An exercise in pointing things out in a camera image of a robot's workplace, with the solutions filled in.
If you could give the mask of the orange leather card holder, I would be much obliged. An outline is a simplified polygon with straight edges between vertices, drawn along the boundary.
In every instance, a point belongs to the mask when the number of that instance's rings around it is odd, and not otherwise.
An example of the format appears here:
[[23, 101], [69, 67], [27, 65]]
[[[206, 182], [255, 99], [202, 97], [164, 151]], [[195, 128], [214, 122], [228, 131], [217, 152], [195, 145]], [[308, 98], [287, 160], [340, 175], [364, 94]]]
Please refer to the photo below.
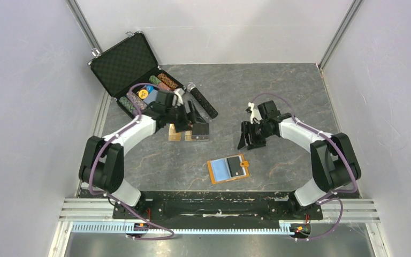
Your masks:
[[[232, 157], [232, 156], [241, 156], [241, 158], [242, 158], [241, 165], [243, 167], [245, 167], [245, 169], [247, 171], [246, 176], [238, 177], [238, 178], [231, 178], [226, 158]], [[234, 181], [234, 180], [243, 179], [243, 178], [247, 178], [247, 177], [250, 176], [250, 173], [248, 171], [249, 162], [245, 159], [244, 155], [243, 154], [236, 154], [236, 155], [232, 155], [232, 156], [218, 158], [218, 159], [210, 160], [210, 161], [207, 162], [209, 176], [210, 176], [212, 184], [215, 185], [215, 184], [220, 184], [220, 183], [224, 183], [224, 182], [231, 182], [231, 181]]]

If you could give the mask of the black VIP card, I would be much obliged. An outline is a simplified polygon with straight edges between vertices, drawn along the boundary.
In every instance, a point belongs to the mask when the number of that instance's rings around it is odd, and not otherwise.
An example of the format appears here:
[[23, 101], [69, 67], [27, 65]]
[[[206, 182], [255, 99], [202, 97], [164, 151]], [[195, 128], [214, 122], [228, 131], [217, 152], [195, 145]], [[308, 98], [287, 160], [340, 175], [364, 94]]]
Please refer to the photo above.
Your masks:
[[226, 158], [227, 165], [229, 168], [229, 173], [231, 178], [238, 178], [247, 175], [247, 171], [245, 167], [241, 165], [242, 158], [241, 156], [232, 156]]

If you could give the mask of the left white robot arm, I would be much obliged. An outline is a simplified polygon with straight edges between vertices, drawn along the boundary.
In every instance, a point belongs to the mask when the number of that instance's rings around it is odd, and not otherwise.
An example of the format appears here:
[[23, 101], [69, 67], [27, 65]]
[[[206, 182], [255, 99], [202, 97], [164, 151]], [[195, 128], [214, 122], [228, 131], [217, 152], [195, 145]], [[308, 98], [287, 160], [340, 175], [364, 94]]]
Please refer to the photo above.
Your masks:
[[147, 204], [142, 193], [124, 180], [124, 157], [143, 139], [173, 124], [176, 132], [189, 131], [205, 124], [193, 101], [183, 101], [178, 93], [160, 90], [154, 101], [137, 111], [135, 118], [119, 130], [100, 138], [90, 137], [79, 168], [79, 179], [87, 183], [92, 194], [107, 193], [126, 205], [134, 218], [142, 217]]

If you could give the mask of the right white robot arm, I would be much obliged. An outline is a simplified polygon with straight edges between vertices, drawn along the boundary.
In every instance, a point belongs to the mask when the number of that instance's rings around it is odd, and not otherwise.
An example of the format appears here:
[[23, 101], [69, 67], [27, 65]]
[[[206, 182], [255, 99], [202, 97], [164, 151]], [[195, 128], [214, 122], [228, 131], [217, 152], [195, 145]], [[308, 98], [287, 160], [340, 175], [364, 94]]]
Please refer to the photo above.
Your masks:
[[274, 101], [259, 105], [250, 102], [246, 111], [250, 113], [250, 120], [241, 124], [238, 149], [264, 147], [267, 138], [275, 135], [310, 154], [312, 179], [290, 194], [287, 210], [292, 217], [302, 218], [312, 204], [344, 193], [343, 186], [352, 185], [350, 192], [356, 192], [361, 169], [346, 134], [319, 131], [290, 113], [282, 114]]

